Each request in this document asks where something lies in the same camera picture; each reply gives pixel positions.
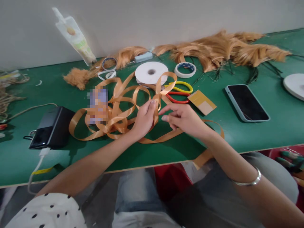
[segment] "white wall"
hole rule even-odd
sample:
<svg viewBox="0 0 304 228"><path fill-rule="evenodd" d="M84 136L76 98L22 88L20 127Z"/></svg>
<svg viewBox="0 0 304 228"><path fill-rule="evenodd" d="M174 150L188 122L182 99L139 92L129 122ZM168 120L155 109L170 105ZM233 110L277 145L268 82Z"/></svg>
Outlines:
<svg viewBox="0 0 304 228"><path fill-rule="evenodd" d="M225 28L274 32L303 27L303 0L1 0L0 68L80 60L51 7L77 21L97 57L140 45L191 41Z"/></svg>

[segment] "bangle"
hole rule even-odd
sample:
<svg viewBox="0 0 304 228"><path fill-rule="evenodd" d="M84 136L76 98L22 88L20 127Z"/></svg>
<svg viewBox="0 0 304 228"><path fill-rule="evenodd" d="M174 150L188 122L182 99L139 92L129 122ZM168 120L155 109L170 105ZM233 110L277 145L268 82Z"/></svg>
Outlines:
<svg viewBox="0 0 304 228"><path fill-rule="evenodd" d="M240 182L236 182L236 181L234 181L232 179L230 179L230 180L233 183L235 183L236 185L239 185L239 186L252 186L252 185L256 185L258 182L260 182L262 175L261 175L260 170L257 167L255 167L255 168L256 168L256 170L258 172L258 176L257 176L257 178L253 182L250 182L250 183L240 183Z"/></svg>

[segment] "green work table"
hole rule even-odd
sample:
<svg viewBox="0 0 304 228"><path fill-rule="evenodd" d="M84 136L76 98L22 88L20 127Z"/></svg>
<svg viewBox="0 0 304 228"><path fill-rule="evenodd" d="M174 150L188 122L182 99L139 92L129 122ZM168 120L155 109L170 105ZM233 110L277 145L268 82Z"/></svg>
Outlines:
<svg viewBox="0 0 304 228"><path fill-rule="evenodd" d="M304 55L304 29L268 34L256 43L278 45L280 48L289 49L294 54ZM176 63L170 60L168 54L162 55L161 59L169 71L173 72ZM286 77L293 73L304 73L303 60L303 58L288 56L285 63L272 63L283 72L282 76ZM153 61L160 61L160 59L154 58ZM198 60L194 59L194 63L198 69L196 74L184 79L190 84L202 74L202 67ZM139 63L130 64L126 69L117 72L118 77L124 81L139 65ZM14 115L29 107L47 103L55 103L75 112L80 108L86 108L88 106L87 93L100 82L100 79L91 79L86 90L80 91L67 84L62 77L67 75L73 67L88 69L83 61L78 61L21 70L22 73L28 74L30 80L24 84L10 86L8 91L27 98L12 102L9 105L8 113ZM282 80L274 72L263 65L258 69L258 80L249 87L270 115L270 121L242 122L224 91L227 85L245 84L249 77L249 69L245 66L233 67L234 75L229 73L228 68L222 70L217 82L213 80L214 72L204 74L193 89L202 91L217 108L204 117L196 107L193 105L192 107L202 118L219 123L224 129L225 139L239 153L304 143L304 102L289 94L284 89ZM42 84L35 86L39 80L42 80ZM109 97L113 94L114 85L108 86ZM131 85L136 85L135 78L128 86ZM139 93L138 104L141 105L144 101L147 101L147 95ZM122 103L121 109L124 111L131 105ZM28 111L9 121L8 128L2 131L6 137L0 138L0 186L20 185L28 182L31 172L39 161L40 151L28 149L30 141L23 137L38 127L43 114L52 107L48 105ZM76 128L76 136L88 135L88 130L83 125L82 123ZM211 123L210 126L220 132L216 124ZM160 120L147 137L156 139L170 130L169 125ZM70 136L66 147L50 151L44 158L40 169L50 168L56 164L66 168L110 142L112 139L106 135L87 142L78 141ZM198 140L185 133L163 143L135 143L107 171L192 160L204 149L205 147ZM33 181L50 180L59 172L60 169L54 168L49 173L35 175Z"/></svg>

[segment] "red scissor handle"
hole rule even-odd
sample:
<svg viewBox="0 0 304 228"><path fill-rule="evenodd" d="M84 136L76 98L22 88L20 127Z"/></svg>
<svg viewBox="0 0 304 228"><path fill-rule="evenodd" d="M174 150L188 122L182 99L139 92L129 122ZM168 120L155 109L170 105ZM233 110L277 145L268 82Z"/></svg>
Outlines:
<svg viewBox="0 0 304 228"><path fill-rule="evenodd" d="M173 103L176 103L176 104L187 104L187 103L190 102L189 99L187 99L187 100L185 100L185 101L178 101L178 100L175 100L175 99L173 99L170 95L182 95L182 96L188 97L188 96L190 95L189 93L173 92L173 91L170 91L169 93L166 94L166 97L168 97L170 101L172 101Z"/></svg>

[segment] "jeans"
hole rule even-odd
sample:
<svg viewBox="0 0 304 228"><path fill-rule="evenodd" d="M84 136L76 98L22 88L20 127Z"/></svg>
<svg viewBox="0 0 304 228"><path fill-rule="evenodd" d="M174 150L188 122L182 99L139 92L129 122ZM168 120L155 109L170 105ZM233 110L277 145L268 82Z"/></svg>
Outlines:
<svg viewBox="0 0 304 228"><path fill-rule="evenodd" d="M283 166L258 152L244 154L243 158L296 203L297 184ZM119 180L115 211L166 212L186 228L263 227L216 161L205 178L166 205L158 197L153 168L127 171Z"/></svg>

